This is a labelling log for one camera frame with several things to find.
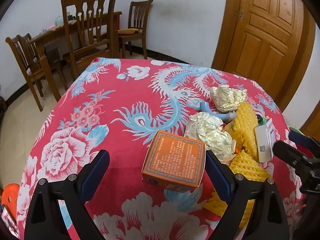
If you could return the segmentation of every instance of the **blue gripper pad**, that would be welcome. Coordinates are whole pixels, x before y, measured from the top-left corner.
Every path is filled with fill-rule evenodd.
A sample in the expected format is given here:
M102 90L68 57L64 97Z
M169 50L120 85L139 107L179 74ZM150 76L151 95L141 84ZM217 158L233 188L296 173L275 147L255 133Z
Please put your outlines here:
M300 146L302 146L306 149L310 149L312 147L312 143L311 143L310 138L308 138L302 134L299 134L295 131L289 132L289 140L294 143L299 144Z
M222 174L222 172L219 168L219 165L213 160L213 157L209 153L209 151L206 151L205 154L206 154L206 156L205 156L205 171L207 172L212 184L214 185L214 188L215 188L219 198L222 201L225 201L227 204L230 204L232 201L234 184L233 183L230 184L228 182L227 178Z
M89 166L89 173L84 178L81 186L80 192L80 200L84 204L87 201L91 200L94 193L96 192L100 181L102 180L103 175L106 173L110 164L110 155L106 150L100 150L97 156L93 159L93 161L89 164L86 164L83 169L87 165Z

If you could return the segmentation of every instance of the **wooden chair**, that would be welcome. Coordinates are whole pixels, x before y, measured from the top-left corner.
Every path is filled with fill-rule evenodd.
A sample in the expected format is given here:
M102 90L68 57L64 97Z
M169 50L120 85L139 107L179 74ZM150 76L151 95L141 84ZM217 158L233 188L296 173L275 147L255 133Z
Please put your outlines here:
M129 44L129 52L132 55L131 41L142 40L143 56L147 59L147 20L149 15L150 6L153 0L141 1L141 2L131 2L128 17L128 29L136 28L139 32L134 34L123 34L119 35L119 42L122 47L122 58L125 58L125 43Z
M29 51L30 51L30 55L33 59L33 61L39 66L39 68L41 68L41 66L39 65L39 56L38 53L36 51L36 46L34 43L30 43L31 41L31 35L29 33L27 33L25 36L22 36L22 38L26 41L26 45L29 44ZM48 62L50 65L51 70L56 69L58 71L58 74L60 76L61 82L63 84L63 87L65 90L68 89L67 86L67 81L66 78L63 74L63 70L62 70L62 64L60 61L60 55L59 55L59 51L58 48L49 50L45 52L47 58L48 58ZM41 80L39 80L38 82L36 82L36 85L38 87L40 96L43 97L43 93L42 93L42 84L41 84Z
M102 14L105 0L61 0L62 15L64 28L67 37L69 53L63 55L68 65L72 66L75 76L79 76L79 68L87 67L96 57L111 57L111 44L113 41L113 12L116 0L109 0L107 33L105 39L101 36ZM83 5L87 3L86 13L84 13ZM67 7L76 7L76 23L78 28L78 37L80 40L80 48L73 49L69 24ZM107 46L105 49L99 49L100 46Z
M39 64L39 57L36 53L36 49L34 44L30 44L29 41L31 40L30 34L25 36L17 35L15 38L10 39L7 37L5 42L9 44L17 62L20 67L20 70L32 92L32 95L39 107L39 110L42 112L43 108L40 104L39 98L37 96L36 90L33 87L33 83L36 83L37 88L39 90L39 94L43 97L42 92L42 84L41 78L44 77L44 72ZM51 64L51 69L57 68L59 72L62 72L62 67L57 67L57 64ZM64 78L64 75L59 73L61 77L61 81L64 84L65 89L67 89L67 84Z

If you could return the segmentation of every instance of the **green plastic object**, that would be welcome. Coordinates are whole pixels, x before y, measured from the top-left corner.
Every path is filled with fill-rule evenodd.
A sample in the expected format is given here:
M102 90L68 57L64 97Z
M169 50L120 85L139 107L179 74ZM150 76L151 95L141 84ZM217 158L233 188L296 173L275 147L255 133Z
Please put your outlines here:
M288 126L288 127L289 127L290 130L295 131L295 132L297 132L297 133L299 133L299 134L304 136L304 134L298 128L296 128L294 126Z

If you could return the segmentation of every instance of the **tiled floor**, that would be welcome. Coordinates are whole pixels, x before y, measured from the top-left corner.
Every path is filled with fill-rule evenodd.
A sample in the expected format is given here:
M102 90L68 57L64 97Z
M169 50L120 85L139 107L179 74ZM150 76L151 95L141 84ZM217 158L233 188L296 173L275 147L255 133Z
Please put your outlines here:
M134 53L130 56L129 52L127 53L127 58L143 59L142 55ZM64 73L70 86L72 81L69 70L66 68ZM64 88L60 78L57 73L53 76L62 95ZM44 107L42 112L39 111L31 91L27 90L8 107L4 115L0 133L0 188L9 183L20 184L32 145L45 119L57 103L49 90L48 83L44 80L42 84L44 93L44 97L40 100Z

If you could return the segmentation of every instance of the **red floral tablecloth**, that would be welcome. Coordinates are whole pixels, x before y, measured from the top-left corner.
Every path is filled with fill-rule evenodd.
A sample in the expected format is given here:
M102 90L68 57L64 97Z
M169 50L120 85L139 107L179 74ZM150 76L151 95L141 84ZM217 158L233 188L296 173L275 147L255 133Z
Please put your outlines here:
M210 87L221 83L247 89L255 112L272 118L276 139L293 144L278 107L252 80L173 62L95 59L63 95L36 138L17 201L20 238L37 181L64 180L105 149L110 166L86 204L105 238L207 239L219 220L202 208L213 188L208 176L193 192L178 193L143 183L141 168L156 131L182 135L188 116L199 111L202 100L209 101ZM276 157L261 165L276 181L292 231L299 219L300 179ZM63 201L60 208L70 236L78 239Z

